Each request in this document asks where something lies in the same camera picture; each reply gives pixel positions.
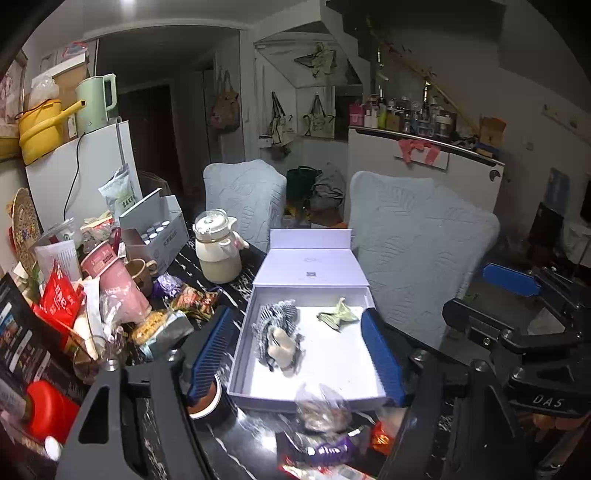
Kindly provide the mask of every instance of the box lid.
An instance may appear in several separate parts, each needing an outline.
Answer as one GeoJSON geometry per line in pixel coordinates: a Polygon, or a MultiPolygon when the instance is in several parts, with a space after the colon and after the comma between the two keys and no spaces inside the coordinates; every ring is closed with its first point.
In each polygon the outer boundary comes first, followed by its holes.
{"type": "Polygon", "coordinates": [[[366,287],[350,245],[351,230],[271,230],[271,249],[253,285],[366,287]]]}

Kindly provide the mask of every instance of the cable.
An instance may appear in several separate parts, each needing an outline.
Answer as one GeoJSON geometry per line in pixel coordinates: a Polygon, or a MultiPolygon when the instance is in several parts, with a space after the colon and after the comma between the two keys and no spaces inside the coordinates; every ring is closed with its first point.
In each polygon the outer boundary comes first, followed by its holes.
{"type": "Polygon", "coordinates": [[[64,222],[66,221],[66,209],[68,207],[68,202],[70,201],[70,195],[72,195],[72,190],[74,189],[74,184],[76,183],[76,179],[78,178],[78,173],[80,172],[80,158],[78,156],[80,150],[80,142],[82,138],[86,135],[84,132],[80,138],[78,139],[78,143],[76,144],[76,175],[74,175],[74,180],[72,180],[72,186],[70,187],[70,193],[68,193],[68,198],[66,198],[66,203],[64,205],[64,222]]]}

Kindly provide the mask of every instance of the white plastic bag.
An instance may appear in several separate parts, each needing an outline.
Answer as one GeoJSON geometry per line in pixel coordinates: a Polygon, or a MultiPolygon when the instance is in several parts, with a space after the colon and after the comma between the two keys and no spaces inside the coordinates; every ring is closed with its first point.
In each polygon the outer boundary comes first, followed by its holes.
{"type": "Polygon", "coordinates": [[[119,215],[138,201],[129,178],[129,165],[126,163],[118,168],[113,178],[99,188],[99,192],[105,198],[115,224],[119,225],[119,215]]]}
{"type": "Polygon", "coordinates": [[[50,76],[43,76],[31,90],[29,97],[29,110],[41,105],[46,100],[57,98],[60,94],[60,88],[55,80],[50,76]]]}

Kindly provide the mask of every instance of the tote bag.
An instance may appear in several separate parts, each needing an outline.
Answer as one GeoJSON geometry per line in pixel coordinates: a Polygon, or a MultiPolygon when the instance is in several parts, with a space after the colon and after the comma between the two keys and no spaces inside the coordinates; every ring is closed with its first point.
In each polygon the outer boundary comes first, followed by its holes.
{"type": "Polygon", "coordinates": [[[275,92],[271,92],[273,99],[273,120],[269,129],[271,130],[272,144],[284,147],[296,137],[293,115],[287,116],[279,103],[275,92]]]}
{"type": "Polygon", "coordinates": [[[230,74],[225,70],[218,83],[217,99],[212,109],[210,124],[216,130],[233,132],[240,126],[238,93],[232,88],[230,74]]]}
{"type": "Polygon", "coordinates": [[[305,137],[335,137],[335,116],[326,115],[318,94],[314,97],[310,113],[304,115],[304,120],[308,125],[308,130],[304,134],[305,137]]]}

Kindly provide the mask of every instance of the green electric kettle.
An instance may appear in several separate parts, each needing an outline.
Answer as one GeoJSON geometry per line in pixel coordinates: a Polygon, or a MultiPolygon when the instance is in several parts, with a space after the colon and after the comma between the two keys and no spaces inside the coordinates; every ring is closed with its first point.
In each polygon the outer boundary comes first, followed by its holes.
{"type": "Polygon", "coordinates": [[[76,87],[76,99],[84,100],[86,107],[76,113],[76,131],[78,136],[90,133],[109,123],[107,112],[117,105],[117,85],[115,74],[90,77],[82,80],[76,87]],[[107,105],[105,84],[111,89],[111,103],[107,105]]]}

